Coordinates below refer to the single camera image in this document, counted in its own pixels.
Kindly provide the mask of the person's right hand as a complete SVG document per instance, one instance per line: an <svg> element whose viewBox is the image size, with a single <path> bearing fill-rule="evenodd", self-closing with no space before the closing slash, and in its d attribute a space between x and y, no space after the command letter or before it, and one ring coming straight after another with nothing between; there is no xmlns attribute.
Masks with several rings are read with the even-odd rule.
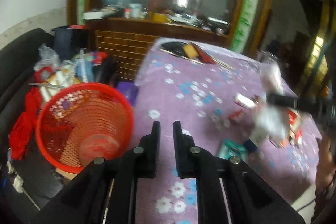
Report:
<svg viewBox="0 0 336 224"><path fill-rule="evenodd" d="M330 151L331 139L323 134L319 145L319 161L315 176L316 196L325 193L333 187L333 177L335 175L335 162Z"/></svg>

